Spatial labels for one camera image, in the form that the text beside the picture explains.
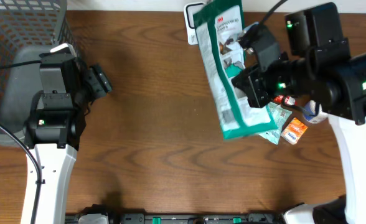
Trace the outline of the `orange Kleenex tissue pack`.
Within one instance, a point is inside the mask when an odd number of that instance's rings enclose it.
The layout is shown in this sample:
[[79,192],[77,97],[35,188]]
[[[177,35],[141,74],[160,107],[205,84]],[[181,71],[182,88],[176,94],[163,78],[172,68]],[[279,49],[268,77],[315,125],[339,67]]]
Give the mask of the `orange Kleenex tissue pack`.
[[292,145],[298,143],[302,135],[306,132],[307,126],[297,118],[293,118],[286,128],[281,132],[281,137]]

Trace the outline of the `white cylindrical container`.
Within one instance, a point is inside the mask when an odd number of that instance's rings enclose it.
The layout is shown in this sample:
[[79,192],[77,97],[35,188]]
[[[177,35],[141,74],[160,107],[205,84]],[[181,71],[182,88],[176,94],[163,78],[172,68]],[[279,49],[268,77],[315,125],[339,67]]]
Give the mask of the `white cylindrical container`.
[[318,114],[316,114],[316,105],[317,103],[311,100],[304,106],[304,110],[307,114],[304,113],[303,118],[311,124],[319,124],[328,117],[328,114],[323,112],[321,105],[319,105],[319,111]]

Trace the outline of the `green 3M gloves package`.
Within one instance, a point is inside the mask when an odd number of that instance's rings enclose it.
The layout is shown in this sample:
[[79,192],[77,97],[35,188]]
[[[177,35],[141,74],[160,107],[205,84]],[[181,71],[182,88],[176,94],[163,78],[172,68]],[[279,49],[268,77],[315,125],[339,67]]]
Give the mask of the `green 3M gloves package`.
[[237,42],[243,31],[242,2],[209,1],[193,15],[195,33],[224,139],[251,136],[277,128],[267,107],[252,108],[232,80],[245,69]]

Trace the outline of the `mint green wipes pack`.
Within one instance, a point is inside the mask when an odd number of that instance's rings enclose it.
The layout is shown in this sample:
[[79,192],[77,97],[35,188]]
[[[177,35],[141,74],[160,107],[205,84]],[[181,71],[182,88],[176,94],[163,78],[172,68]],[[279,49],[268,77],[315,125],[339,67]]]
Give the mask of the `mint green wipes pack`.
[[292,111],[284,109],[280,105],[273,102],[268,104],[268,109],[271,112],[274,122],[276,123],[278,128],[259,133],[258,135],[268,140],[269,142],[278,145],[282,128],[287,122],[288,118],[291,116]]

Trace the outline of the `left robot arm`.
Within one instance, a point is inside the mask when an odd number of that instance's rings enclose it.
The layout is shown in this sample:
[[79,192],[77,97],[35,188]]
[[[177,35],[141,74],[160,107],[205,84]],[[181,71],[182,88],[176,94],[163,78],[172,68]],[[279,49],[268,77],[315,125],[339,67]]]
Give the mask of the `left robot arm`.
[[99,65],[86,67],[73,54],[42,57],[39,74],[42,90],[23,126],[24,144],[36,163],[27,165],[21,223],[63,223],[85,116],[112,86]]

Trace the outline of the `red snack sachet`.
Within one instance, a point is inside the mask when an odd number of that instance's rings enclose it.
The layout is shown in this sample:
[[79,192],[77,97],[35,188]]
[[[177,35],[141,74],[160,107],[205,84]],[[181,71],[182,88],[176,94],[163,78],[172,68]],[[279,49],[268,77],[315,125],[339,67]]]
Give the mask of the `red snack sachet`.
[[281,104],[282,101],[284,101],[284,103],[286,105],[296,105],[296,100],[291,97],[291,96],[283,96],[283,95],[279,95],[277,96],[274,100],[273,100],[273,103],[276,103],[276,104]]

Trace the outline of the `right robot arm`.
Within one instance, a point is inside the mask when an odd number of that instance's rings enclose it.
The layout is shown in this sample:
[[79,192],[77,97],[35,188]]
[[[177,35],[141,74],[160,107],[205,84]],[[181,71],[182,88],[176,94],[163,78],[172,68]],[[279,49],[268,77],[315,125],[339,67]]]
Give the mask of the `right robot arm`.
[[287,14],[289,60],[263,22],[238,36],[256,64],[233,86],[253,108],[277,96],[307,95],[325,112],[337,139],[345,195],[327,203],[302,203],[281,214],[282,223],[366,223],[366,53],[352,57],[337,6],[327,2]]

